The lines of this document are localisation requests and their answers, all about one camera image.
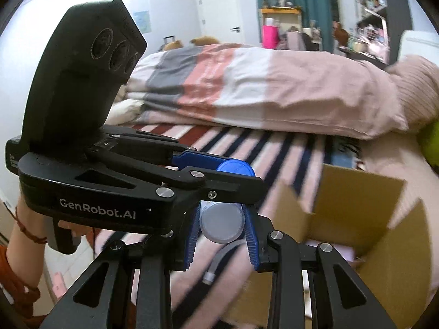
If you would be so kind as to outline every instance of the blue ribbed grip pad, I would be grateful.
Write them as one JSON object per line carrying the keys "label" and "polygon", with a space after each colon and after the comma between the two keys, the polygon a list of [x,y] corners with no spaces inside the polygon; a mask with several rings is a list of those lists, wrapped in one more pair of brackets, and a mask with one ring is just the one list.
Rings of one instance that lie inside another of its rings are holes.
{"label": "blue ribbed grip pad", "polygon": [[228,158],[220,158],[215,156],[210,156],[208,154],[197,154],[191,151],[184,151],[182,154],[172,157],[172,164],[178,169],[183,169],[188,166],[193,166],[197,168],[206,168],[216,170],[219,165]]}
{"label": "blue ribbed grip pad", "polygon": [[201,202],[198,203],[197,210],[194,214],[194,221],[192,222],[192,228],[190,229],[189,236],[186,239],[186,253],[184,256],[184,264],[186,269],[189,268],[190,264],[194,260],[195,245],[197,244],[198,234],[200,232],[200,209]]}
{"label": "blue ribbed grip pad", "polygon": [[252,223],[252,217],[250,216],[250,211],[244,205],[242,210],[244,211],[245,217],[245,239],[247,240],[247,248],[249,250],[250,263],[255,268],[255,271],[259,268],[259,242],[256,236],[255,229]]}

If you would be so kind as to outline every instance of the orange sleeve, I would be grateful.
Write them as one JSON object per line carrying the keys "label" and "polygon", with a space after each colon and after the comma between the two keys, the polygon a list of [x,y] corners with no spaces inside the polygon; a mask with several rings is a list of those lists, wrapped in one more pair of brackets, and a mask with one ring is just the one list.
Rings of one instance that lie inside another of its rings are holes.
{"label": "orange sleeve", "polygon": [[45,316],[33,317],[33,304],[39,299],[40,291],[16,276],[6,258],[6,247],[0,246],[0,284],[9,302],[21,315],[25,324],[37,329]]}

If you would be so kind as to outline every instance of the pink blanket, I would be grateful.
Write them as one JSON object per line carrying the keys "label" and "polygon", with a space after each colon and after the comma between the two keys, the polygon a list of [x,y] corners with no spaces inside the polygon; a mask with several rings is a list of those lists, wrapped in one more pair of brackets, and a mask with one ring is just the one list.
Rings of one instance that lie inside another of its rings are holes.
{"label": "pink blanket", "polygon": [[325,52],[236,44],[186,47],[141,59],[127,85],[138,123],[219,123],[369,139],[407,123],[391,77]]}

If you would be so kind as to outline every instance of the blue lid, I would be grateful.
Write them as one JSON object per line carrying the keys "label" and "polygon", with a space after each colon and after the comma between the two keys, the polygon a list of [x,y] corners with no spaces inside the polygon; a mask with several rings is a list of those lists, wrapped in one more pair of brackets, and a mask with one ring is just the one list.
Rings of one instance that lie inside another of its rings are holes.
{"label": "blue lid", "polygon": [[256,176],[253,168],[247,162],[244,162],[241,160],[225,161],[225,162],[221,163],[216,170],[221,171],[221,172],[248,175],[251,177]]}

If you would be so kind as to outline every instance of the striped bed sheet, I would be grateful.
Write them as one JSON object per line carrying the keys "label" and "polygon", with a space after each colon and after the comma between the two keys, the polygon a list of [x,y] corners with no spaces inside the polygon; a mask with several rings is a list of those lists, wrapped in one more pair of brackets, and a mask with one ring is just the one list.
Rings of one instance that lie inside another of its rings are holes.
{"label": "striped bed sheet", "polygon": [[[268,217],[274,215],[281,180],[294,189],[303,209],[311,212],[323,164],[331,163],[333,159],[333,136],[203,125],[136,125],[135,128],[177,138],[202,152],[248,162],[269,186],[259,209],[260,214]],[[142,234],[97,230],[95,253],[98,255],[115,239],[130,244],[142,241],[144,237]],[[88,240],[93,245],[93,239],[88,237]],[[256,328],[252,325],[233,326],[220,320],[253,271],[245,244],[225,254],[222,251],[220,258],[215,257],[223,247],[201,235],[190,269],[171,274],[174,328]],[[203,282],[203,275],[214,259],[216,276],[209,285]],[[137,270],[133,303],[137,297],[138,275]]]}

